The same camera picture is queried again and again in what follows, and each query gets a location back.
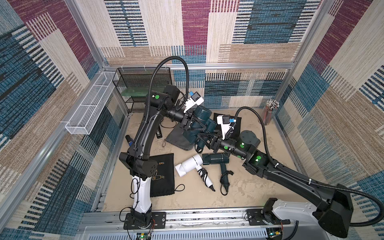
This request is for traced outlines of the black hair dryer bag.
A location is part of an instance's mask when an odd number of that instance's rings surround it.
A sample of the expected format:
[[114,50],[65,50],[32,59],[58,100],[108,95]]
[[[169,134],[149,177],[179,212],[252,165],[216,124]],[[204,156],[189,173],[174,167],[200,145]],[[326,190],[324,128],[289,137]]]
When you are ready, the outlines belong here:
[[[222,133],[222,128],[221,128],[221,125],[219,124],[218,116],[221,116],[221,115],[222,114],[214,113],[214,121],[217,123],[217,126],[215,127],[215,132],[220,134]],[[236,139],[239,137],[241,133],[241,121],[242,121],[242,118],[238,117],[235,123],[230,124],[230,126],[234,127],[230,138]]]

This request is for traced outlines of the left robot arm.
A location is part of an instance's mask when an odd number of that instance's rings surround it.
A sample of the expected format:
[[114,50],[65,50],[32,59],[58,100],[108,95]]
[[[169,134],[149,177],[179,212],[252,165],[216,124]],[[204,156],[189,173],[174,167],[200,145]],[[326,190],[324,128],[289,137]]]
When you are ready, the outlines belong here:
[[204,102],[199,93],[190,92],[185,95],[187,101],[180,107],[180,93],[181,91],[172,85],[166,85],[162,92],[149,91],[145,101],[145,113],[136,137],[127,152],[122,152],[119,156],[119,160],[130,170],[133,177],[131,191],[134,203],[129,217],[143,225],[148,225],[152,217],[151,180],[158,163],[150,159],[150,152],[156,132],[164,118],[179,123],[189,120],[191,114],[188,111]]

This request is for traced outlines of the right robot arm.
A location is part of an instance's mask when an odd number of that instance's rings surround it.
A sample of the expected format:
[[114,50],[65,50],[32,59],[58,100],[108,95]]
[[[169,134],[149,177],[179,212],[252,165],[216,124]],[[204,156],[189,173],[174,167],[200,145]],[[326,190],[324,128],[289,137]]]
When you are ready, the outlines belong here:
[[224,140],[218,134],[200,133],[199,140],[214,152],[222,150],[244,160],[243,167],[252,175],[278,183],[315,205],[310,214],[326,232],[348,236],[353,204],[347,188],[341,184],[328,186],[284,166],[258,150],[260,139],[252,131],[243,131],[237,139]]

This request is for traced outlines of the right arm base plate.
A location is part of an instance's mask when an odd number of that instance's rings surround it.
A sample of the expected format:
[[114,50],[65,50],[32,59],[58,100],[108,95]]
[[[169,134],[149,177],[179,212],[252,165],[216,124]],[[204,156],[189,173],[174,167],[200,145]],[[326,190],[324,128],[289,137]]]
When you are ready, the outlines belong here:
[[244,220],[250,226],[266,226],[266,225],[289,225],[290,220],[280,220],[272,211],[264,212],[263,209],[248,209],[244,215]]

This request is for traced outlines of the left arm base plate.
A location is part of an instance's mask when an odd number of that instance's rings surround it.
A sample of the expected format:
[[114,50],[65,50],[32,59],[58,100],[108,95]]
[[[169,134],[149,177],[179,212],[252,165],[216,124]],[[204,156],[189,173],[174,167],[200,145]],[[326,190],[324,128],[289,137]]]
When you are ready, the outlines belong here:
[[124,230],[149,230],[150,227],[164,229],[166,227],[166,220],[166,212],[151,212],[149,214],[128,213],[124,221]]

